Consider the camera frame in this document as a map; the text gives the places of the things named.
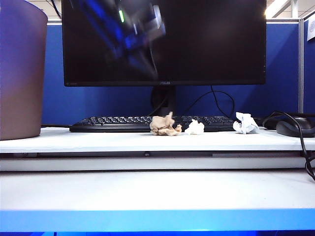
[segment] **trash can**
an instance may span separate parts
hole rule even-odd
[[[30,138],[40,134],[47,16],[25,0],[0,9],[0,140]]]

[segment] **black keyboard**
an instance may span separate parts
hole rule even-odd
[[[192,119],[205,125],[205,132],[233,131],[234,121],[226,117],[182,116],[172,117],[174,128],[188,128]],[[70,126],[71,132],[150,132],[152,117],[90,117]]]

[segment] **computer mouse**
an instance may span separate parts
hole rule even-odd
[[[303,117],[293,117],[300,125],[302,129],[302,136],[304,138],[313,138],[315,137],[315,122],[309,118]],[[290,118],[284,118],[277,122],[276,131],[279,134],[291,136],[291,137],[300,137],[298,126]]]

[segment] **monitor logo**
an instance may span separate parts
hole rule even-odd
[[[171,84],[171,82],[169,82],[169,81],[162,81],[162,82],[160,82],[160,85],[170,85]]]

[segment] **computer monitor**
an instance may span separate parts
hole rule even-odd
[[[63,0],[64,85],[265,83],[266,0]]]

